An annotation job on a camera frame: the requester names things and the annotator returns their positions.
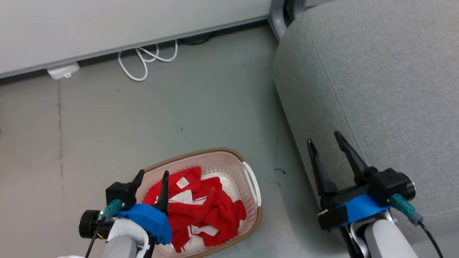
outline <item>gray floor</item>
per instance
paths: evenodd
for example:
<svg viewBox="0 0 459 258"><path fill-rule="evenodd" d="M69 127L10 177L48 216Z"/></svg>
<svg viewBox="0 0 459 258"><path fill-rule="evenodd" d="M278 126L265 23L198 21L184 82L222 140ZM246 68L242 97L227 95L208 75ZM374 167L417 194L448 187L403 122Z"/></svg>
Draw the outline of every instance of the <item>gray floor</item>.
<svg viewBox="0 0 459 258"><path fill-rule="evenodd" d="M253 236L214 257L347 257L316 223L318 208L270 78L275 48L272 32L261 26L181 45L173 62L149 64L142 83L116 60L60 81L0 81L2 255L84 255L89 240L78 235L79 217L103 208L112 182L225 146L253 168L263 219ZM124 61L141 74L136 56ZM92 257L103 245L96 241Z"/></svg>

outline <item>teal cable connector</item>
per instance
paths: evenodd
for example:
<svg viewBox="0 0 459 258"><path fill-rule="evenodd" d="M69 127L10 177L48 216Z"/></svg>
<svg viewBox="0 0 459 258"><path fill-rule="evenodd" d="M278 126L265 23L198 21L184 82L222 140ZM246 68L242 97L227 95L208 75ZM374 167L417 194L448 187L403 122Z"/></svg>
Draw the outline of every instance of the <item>teal cable connector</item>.
<svg viewBox="0 0 459 258"><path fill-rule="evenodd" d="M419 222L422 222L424 219L419 213L416 212L416 209L400 194L392 195L390 202L392 207L403 213L413 225L419 225Z"/></svg>
<svg viewBox="0 0 459 258"><path fill-rule="evenodd" d="M115 216L121 208L124 207L124 203L120 199L113 200L107 207L99 213L99 219L102 223L106 223L111 217Z"/></svg>

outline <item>gray upholstery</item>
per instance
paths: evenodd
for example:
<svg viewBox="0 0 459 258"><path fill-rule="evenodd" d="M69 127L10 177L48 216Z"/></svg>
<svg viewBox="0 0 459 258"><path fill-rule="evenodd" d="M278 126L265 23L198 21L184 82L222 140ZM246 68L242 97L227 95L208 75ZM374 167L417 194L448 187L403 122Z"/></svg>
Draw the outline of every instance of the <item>gray upholstery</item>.
<svg viewBox="0 0 459 258"><path fill-rule="evenodd" d="M312 8L288 28L273 71L311 182L308 138L338 187L353 185L339 130L369 165L415 182L412 203L433 234L459 230L459 1ZM395 216L409 242L426 238Z"/></svg>

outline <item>clothing tag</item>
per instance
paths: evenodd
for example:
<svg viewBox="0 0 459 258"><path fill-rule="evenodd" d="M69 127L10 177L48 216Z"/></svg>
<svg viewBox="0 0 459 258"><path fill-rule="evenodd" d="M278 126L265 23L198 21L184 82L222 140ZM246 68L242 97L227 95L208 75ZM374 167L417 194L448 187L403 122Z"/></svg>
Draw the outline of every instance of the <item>clothing tag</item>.
<svg viewBox="0 0 459 258"><path fill-rule="evenodd" d="M177 186L180 187L180 189L185 188L189 184L190 183L184 177L182 177L179 181L177 181Z"/></svg>

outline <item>basket rim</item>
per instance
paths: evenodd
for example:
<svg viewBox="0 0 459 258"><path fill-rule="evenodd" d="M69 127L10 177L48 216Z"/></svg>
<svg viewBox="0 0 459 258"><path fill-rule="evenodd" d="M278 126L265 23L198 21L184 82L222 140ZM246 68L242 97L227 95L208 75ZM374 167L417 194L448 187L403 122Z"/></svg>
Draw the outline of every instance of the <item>basket rim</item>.
<svg viewBox="0 0 459 258"><path fill-rule="evenodd" d="M225 147L219 147L219 148L211 148L211 149L205 149L205 150L202 150L202 151L195 151L195 152L190 152L190 153L187 153L187 154L184 154L184 155L180 155L180 156L177 156L177 157L173 157L173 158L170 158L168 160L165 160L163 162L160 162L158 164L155 164L155 165L152 165L152 166L149 166L147 168L145 168L145 173L148 173L152 170L155 170L159 167L162 167L162 166L165 166L165 165L168 165L170 163L173 163L173 162L176 162L178 160L182 160L182 159L185 159L185 158L189 158L189 157L194 157L194 156L198 156L198 155L202 155L202 154L208 154L208 153L212 153L212 152L227 152L229 154L232 154L233 156L235 156L236 158L238 158L240 160L240 162L245 162L245 159L244 157L239 154L237 151L233 150L233 149L230 149L230 148L225 148ZM195 254L195 255L192 255L190 257L204 257L204 256L207 256L207 255L211 255L213 253L216 253L216 252L219 252L223 249L226 249L230 246L233 246L243 240L245 240L246 238L250 237L254 232L255 230L258 228L258 226L260 225L260 222L261 222L261 215L262 215L262 209L261 209L261 206L258 206L257 208L257 220L255 220L255 224L253 225L253 227L245 234L241 235L241 236L238 236L237 238L233 239L233 240L230 240L222 245L219 245L219 246L216 246L216 247L212 247L211 249L205 251L205 252L202 252L202 253L199 253L199 254Z"/></svg>

